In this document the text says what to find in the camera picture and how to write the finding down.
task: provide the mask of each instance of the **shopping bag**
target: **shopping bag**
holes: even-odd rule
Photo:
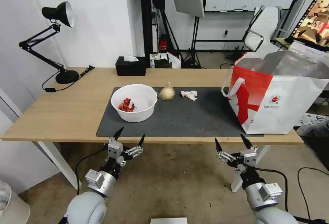
[[[323,60],[307,63],[314,61],[314,57],[296,54],[293,49],[278,52],[278,59],[276,53],[248,52],[232,67],[228,93],[224,92],[226,83],[223,83],[222,93],[247,134],[287,134],[329,83],[329,67]],[[265,60],[269,56],[274,60]],[[304,76],[280,75],[280,67],[285,74],[288,72],[285,61],[293,62],[294,73],[298,68],[295,64],[300,66]]]

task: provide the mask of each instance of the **white table leg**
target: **white table leg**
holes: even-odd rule
[[[236,174],[235,179],[231,184],[231,190],[232,192],[237,192],[239,188],[242,186],[242,179],[241,176]]]
[[[270,145],[264,145],[260,149],[257,150],[257,159],[256,159],[256,165],[260,162],[260,160],[265,156],[265,154],[270,149]]]
[[[58,149],[52,142],[37,142],[40,147],[45,151],[49,158],[54,162],[54,164],[59,168],[59,170],[64,174],[67,180],[72,184],[72,186],[77,189],[76,176],[71,167],[65,161],[63,156],[60,154]]]
[[[263,158],[263,156],[265,156],[265,154],[270,149],[270,147],[271,147],[270,145],[265,145],[265,146],[258,149],[256,165],[260,162],[260,160]],[[242,186],[241,176],[236,174],[235,179],[231,184],[232,192],[237,192],[241,186]]]

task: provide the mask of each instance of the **plastic bowl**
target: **plastic bowl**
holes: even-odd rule
[[[133,112],[125,112],[118,109],[119,105],[126,99],[131,99],[136,106]],[[113,93],[111,104],[119,116],[128,122],[141,122],[151,117],[154,105],[158,100],[155,90],[147,85],[133,84],[126,85]]]

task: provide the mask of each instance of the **office chair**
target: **office chair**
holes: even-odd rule
[[[243,37],[244,44],[252,51],[264,53],[278,51],[279,47],[272,44],[270,40],[275,31],[286,32],[278,28],[281,16],[281,7],[256,7],[254,17]]]

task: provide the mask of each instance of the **desk lamp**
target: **desk lamp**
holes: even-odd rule
[[[52,67],[55,67],[59,71],[59,74],[56,75],[55,77],[57,83],[59,84],[73,83],[79,79],[79,74],[76,71],[66,70],[62,64],[59,64],[51,59],[48,59],[32,49],[33,46],[43,42],[44,40],[48,39],[49,37],[52,37],[53,35],[57,34],[60,31],[61,25],[57,23],[57,20],[61,21],[66,26],[69,26],[71,28],[74,27],[74,16],[73,16],[71,5],[68,1],[65,1],[60,3],[56,8],[44,7],[42,8],[41,12],[45,18],[50,20],[52,25],[49,26],[47,29],[39,32],[38,34],[32,36],[31,38],[20,42],[19,47],[29,52],[30,54],[33,54],[35,57],[38,57],[44,62],[48,63]],[[36,39],[36,37],[42,35],[43,33],[51,29],[55,31],[45,36],[44,38]]]

